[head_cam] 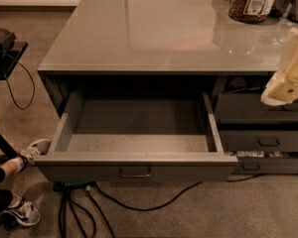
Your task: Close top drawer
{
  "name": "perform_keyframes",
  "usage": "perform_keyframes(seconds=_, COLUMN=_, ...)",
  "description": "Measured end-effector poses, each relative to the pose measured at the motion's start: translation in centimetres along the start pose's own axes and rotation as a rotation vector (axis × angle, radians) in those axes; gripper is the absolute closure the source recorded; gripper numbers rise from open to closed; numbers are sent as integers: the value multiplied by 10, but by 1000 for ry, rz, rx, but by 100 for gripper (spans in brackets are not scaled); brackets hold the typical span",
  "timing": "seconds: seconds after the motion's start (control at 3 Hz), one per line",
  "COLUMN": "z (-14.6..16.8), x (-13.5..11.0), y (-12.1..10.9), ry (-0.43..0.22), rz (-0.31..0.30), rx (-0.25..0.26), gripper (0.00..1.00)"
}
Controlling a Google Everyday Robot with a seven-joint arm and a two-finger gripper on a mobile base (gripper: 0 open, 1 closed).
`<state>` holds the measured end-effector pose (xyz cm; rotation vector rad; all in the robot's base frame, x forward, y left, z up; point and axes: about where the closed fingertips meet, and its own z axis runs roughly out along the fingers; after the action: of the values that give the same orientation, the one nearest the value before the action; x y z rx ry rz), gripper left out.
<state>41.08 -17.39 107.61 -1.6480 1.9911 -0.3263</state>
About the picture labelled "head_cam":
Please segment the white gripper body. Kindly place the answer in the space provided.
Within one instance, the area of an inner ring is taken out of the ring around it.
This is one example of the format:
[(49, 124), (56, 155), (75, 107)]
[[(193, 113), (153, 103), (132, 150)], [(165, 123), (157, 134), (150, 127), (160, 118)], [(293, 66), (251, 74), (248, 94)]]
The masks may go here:
[(283, 45), (280, 70), (290, 80), (298, 80), (298, 29), (292, 28)]

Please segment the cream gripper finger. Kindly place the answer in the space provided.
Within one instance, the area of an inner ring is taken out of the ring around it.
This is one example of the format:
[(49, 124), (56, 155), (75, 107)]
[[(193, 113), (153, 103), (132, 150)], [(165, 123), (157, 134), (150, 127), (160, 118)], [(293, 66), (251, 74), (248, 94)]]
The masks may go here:
[(279, 69), (272, 75), (261, 94), (260, 101), (270, 106), (291, 104), (298, 99), (298, 80), (290, 80)]

